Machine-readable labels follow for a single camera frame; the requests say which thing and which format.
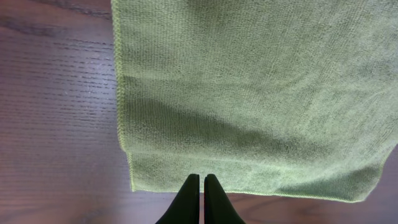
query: green microfiber towel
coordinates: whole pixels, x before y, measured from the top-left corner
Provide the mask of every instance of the green microfiber towel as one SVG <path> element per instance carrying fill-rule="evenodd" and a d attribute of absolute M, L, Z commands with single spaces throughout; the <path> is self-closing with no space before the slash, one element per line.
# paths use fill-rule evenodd
<path fill-rule="evenodd" d="M 375 188 L 398 140 L 398 1 L 113 0 L 113 21 L 133 190 Z"/>

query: towel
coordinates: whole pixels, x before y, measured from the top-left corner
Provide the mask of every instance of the towel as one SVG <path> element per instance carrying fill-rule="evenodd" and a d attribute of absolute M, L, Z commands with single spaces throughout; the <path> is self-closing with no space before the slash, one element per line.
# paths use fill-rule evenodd
<path fill-rule="evenodd" d="M 364 200 L 398 143 L 398 1 L 113 0 L 132 190 Z"/>

